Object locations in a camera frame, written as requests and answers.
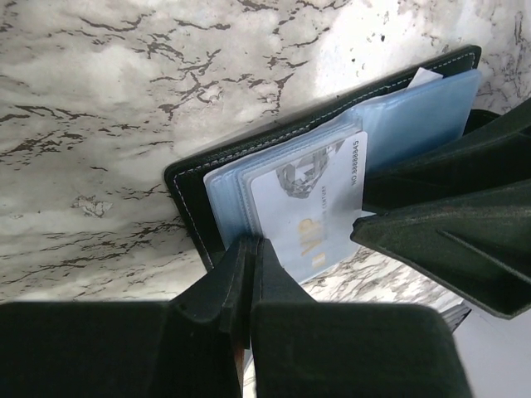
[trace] card holder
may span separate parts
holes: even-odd
[[[531,179],[358,219],[351,238],[494,316],[531,308]]]
[[[480,54],[481,49],[478,46],[467,46],[451,51],[365,85],[331,103],[310,109],[298,115],[296,119],[290,117],[287,120],[276,121],[266,131],[243,134],[239,138],[168,166],[164,180],[205,267],[213,268],[225,252],[203,183],[203,178],[208,172],[248,154],[308,133],[364,100],[405,89],[419,67],[433,70],[445,77],[453,76],[477,68]]]
[[[478,70],[469,70],[348,110],[362,120],[370,137],[366,173],[460,138],[481,77]]]
[[[303,136],[229,163],[205,176],[203,181],[226,249],[239,236],[261,230],[252,199],[251,180],[298,159],[311,148],[328,147],[353,135],[353,126],[341,119],[346,119],[344,114]]]

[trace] black plastic part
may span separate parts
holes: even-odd
[[[273,245],[263,240],[256,262],[252,305],[265,302],[315,303],[302,287],[280,265]]]
[[[445,312],[441,313],[441,316],[453,333],[463,323],[466,317],[469,316],[471,311],[470,308],[461,303],[452,308],[448,308]]]
[[[0,305],[0,396],[149,396],[167,303]]]
[[[531,307],[531,180],[358,219],[351,238],[493,315]]]
[[[531,99],[462,139],[366,178],[363,209],[380,213],[531,178]]]
[[[249,342],[258,241],[241,239],[218,266],[172,302],[162,340],[154,396],[240,397]]]
[[[494,121],[499,117],[499,114],[484,109],[473,109],[470,111],[468,120],[466,121],[465,132],[463,135],[470,134],[477,129],[482,128],[486,124]]]
[[[451,331],[400,304],[261,303],[256,392],[282,397],[472,397]]]

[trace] logo on card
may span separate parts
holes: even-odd
[[[306,218],[299,223],[299,242],[301,253],[304,257],[311,250],[323,243],[324,229],[320,222],[313,221],[311,218]],[[312,266],[314,268],[322,267],[326,263],[324,253],[319,253],[312,258]]]

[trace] white marble countertop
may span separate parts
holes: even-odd
[[[529,96],[529,1],[2,0],[0,300],[169,299],[204,268],[170,163],[465,44],[477,106]],[[361,250],[323,300],[458,298]]]

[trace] wallet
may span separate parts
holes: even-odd
[[[353,90],[327,104],[277,120],[273,124],[243,134],[168,166],[164,173],[164,180],[206,269],[210,270],[215,267],[225,253],[225,246],[217,229],[203,182],[207,173],[246,155],[306,134],[362,101],[406,89],[419,67],[449,77],[477,68],[480,55],[481,49],[478,46],[466,46],[448,52],[443,56]],[[479,113],[472,111],[465,133],[477,129],[495,117],[495,114],[485,111]]]

